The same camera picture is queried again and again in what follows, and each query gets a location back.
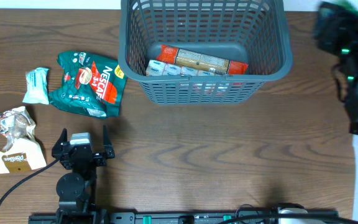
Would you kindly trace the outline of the clear bag of tissue packs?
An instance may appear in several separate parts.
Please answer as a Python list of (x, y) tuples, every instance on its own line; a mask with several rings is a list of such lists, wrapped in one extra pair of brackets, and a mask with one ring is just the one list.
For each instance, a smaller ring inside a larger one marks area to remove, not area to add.
[[(150, 60), (149, 64), (145, 70), (145, 74), (149, 77), (162, 77), (162, 76), (181, 76), (181, 77), (217, 77), (218, 74), (210, 71), (197, 70), (195, 68), (190, 68), (181, 65), (174, 65), (171, 63), (165, 63), (158, 60)], [(229, 83), (180, 83), (178, 85), (180, 89), (185, 89), (188, 87), (192, 87), (193, 91), (207, 91), (213, 92), (216, 90), (217, 92), (224, 92), (230, 86)]]

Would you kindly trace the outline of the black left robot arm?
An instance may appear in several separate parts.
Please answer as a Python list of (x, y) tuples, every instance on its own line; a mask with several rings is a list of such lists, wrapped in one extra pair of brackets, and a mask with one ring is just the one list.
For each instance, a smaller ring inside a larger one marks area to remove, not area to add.
[(57, 224), (84, 223), (106, 224), (110, 222), (107, 210), (96, 206), (96, 168), (107, 165), (115, 158), (108, 130), (103, 128), (102, 152), (93, 152), (90, 133), (73, 134), (68, 139), (64, 129), (52, 148), (52, 157), (70, 172), (57, 182), (59, 208), (53, 221)]

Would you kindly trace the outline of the orange spaghetti packet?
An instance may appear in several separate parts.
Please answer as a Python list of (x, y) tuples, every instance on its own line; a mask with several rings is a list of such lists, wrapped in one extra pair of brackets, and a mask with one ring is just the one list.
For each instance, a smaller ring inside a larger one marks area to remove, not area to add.
[(243, 75), (248, 69), (248, 64), (234, 60), (228, 60), (211, 55), (201, 54), (190, 50), (162, 45), (158, 61), (179, 66), (195, 68), (217, 75)]

